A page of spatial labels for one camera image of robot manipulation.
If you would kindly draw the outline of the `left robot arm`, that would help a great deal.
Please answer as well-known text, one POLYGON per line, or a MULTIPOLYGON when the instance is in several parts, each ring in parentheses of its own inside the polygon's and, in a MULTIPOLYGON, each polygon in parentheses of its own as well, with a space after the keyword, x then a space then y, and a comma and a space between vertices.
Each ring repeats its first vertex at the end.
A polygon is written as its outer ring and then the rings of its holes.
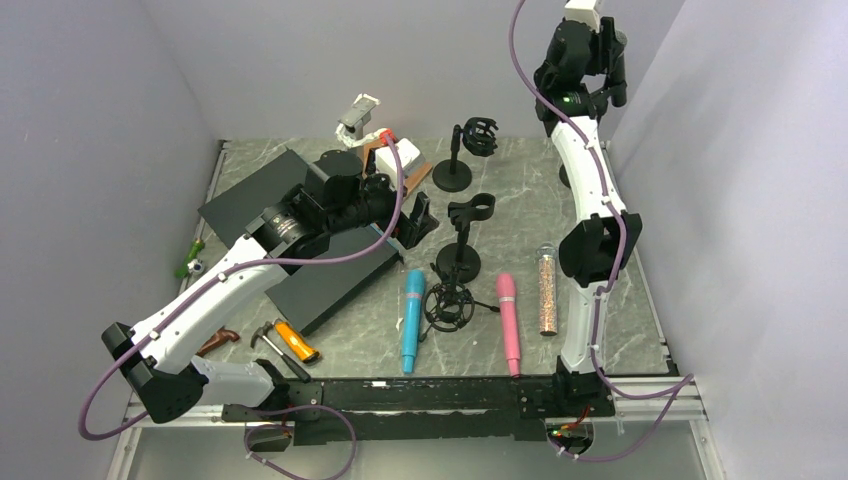
POLYGON ((234 311, 314 262, 336 234, 375 225, 404 248, 415 247, 438 222, 423 192, 411 214, 401 213, 400 191, 386 174, 363 176, 352 153, 330 150, 178 298, 134 326, 108 327, 103 343, 149 418, 162 424, 197 405, 221 404, 243 405, 264 420, 279 417, 289 384, 270 361, 211 361, 199 356, 201 346, 234 311))

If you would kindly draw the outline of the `round-base stand black mic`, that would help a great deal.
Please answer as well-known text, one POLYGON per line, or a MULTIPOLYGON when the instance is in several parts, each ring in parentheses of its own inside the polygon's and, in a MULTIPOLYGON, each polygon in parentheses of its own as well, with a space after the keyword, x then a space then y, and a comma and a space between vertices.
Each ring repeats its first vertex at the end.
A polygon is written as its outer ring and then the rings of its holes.
POLYGON ((613 190, 600 136, 608 97, 606 88, 589 92, 582 85, 580 90, 557 98, 557 107, 568 119, 556 115, 549 138, 561 159, 560 181, 575 194, 604 196, 613 190))

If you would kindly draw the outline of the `blue microphone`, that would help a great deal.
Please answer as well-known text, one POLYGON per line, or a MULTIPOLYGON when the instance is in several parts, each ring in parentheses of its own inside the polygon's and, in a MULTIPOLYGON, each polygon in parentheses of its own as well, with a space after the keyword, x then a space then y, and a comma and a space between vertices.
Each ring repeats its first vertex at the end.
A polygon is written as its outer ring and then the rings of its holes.
POLYGON ((401 342, 401 368, 412 374, 415 368, 419 343, 420 315, 425 294, 426 277, 421 270, 408 272, 405 283, 403 334, 401 342))

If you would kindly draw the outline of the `black microphone silver grille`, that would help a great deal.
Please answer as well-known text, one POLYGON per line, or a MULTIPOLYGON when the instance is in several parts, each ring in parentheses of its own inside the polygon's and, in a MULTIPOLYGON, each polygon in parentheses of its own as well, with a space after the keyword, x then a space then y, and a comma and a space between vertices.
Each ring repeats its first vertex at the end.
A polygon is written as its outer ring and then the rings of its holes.
POLYGON ((616 73, 609 73, 608 79, 610 80, 610 100, 612 105, 616 108, 624 107, 627 103, 625 57, 623 68, 616 73))

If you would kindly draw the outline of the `glitter microphone silver grille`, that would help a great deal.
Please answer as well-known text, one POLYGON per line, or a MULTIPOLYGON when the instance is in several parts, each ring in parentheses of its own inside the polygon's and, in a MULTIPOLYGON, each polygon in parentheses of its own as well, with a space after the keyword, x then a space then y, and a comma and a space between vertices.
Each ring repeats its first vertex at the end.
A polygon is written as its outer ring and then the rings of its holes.
POLYGON ((557 261, 556 249, 551 243, 543 243, 537 249, 539 287, 539 333, 555 336, 558 333, 557 309, 557 261))

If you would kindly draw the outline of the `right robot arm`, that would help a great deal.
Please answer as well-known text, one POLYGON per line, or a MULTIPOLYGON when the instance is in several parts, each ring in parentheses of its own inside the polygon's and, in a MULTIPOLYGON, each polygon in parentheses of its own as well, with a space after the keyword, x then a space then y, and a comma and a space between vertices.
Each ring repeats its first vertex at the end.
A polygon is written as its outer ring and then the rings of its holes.
POLYGON ((609 107, 627 103, 626 37, 611 17, 568 13, 559 23, 533 81, 544 123, 562 162, 576 223, 558 255, 571 282, 567 333, 557 359, 551 401, 574 415, 607 389, 597 370, 609 295, 642 231, 613 185, 598 135, 609 107))

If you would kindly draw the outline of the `black tripod shock-mount stand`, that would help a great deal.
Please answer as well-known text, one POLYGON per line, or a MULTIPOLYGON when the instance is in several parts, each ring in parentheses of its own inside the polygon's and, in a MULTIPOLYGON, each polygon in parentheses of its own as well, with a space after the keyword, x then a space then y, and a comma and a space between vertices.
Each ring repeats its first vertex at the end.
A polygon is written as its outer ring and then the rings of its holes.
POLYGON ((433 329, 454 333, 464 328, 473 318, 476 306, 495 313, 501 311, 498 306, 476 300, 471 290, 460 280, 460 274, 469 270, 467 266, 453 263, 448 270, 443 270, 431 263, 430 268, 439 278, 439 282, 429 288, 422 302, 423 315, 428 326, 419 334, 419 343, 425 341, 433 329))

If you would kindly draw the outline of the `dark grey rack unit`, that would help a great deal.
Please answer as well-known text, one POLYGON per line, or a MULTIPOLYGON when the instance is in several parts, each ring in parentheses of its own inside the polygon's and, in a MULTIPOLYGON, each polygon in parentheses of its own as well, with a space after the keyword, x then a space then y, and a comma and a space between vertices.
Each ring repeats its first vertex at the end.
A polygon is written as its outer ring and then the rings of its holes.
MULTIPOLYGON (((199 214, 228 247, 264 208, 282 199, 307 173, 306 161, 287 150, 199 208, 199 214)), ((341 264, 302 266, 266 295, 299 333, 310 335, 402 260, 385 243, 375 252, 341 264)))

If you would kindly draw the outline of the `round-base stand with shock mount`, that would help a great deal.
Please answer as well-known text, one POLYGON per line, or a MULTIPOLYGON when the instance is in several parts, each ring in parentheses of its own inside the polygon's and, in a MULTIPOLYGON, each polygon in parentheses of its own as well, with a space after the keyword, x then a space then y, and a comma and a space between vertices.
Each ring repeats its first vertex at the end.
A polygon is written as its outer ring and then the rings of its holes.
POLYGON ((450 158, 439 162, 432 171, 432 180, 442 191, 454 193, 465 190, 472 181, 470 167, 459 160, 460 147, 481 158, 492 156, 497 149, 497 122, 488 117, 471 117, 464 125, 452 129, 450 158))

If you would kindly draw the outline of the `round-base stand glitter mic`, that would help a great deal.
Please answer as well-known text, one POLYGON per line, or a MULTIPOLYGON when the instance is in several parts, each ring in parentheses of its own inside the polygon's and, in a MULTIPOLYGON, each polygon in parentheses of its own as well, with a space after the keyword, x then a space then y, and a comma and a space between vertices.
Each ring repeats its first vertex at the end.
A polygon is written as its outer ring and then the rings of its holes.
POLYGON ((473 222, 488 220, 494 214, 496 198, 489 193, 479 193, 466 202, 450 202, 448 218, 457 233, 457 240, 444 246, 438 253, 434 271, 443 281, 467 284, 481 270, 478 252, 469 244, 473 222))

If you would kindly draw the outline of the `pink microphone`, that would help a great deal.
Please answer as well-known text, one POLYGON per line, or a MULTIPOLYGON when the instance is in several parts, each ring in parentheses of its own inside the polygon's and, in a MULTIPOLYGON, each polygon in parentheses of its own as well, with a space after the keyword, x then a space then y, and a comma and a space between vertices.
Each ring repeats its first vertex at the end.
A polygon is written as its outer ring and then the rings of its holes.
POLYGON ((521 375, 521 349, 518 331, 516 295, 514 279, 509 273, 501 273, 496 278, 496 294, 499 300, 504 355, 511 377, 521 375))

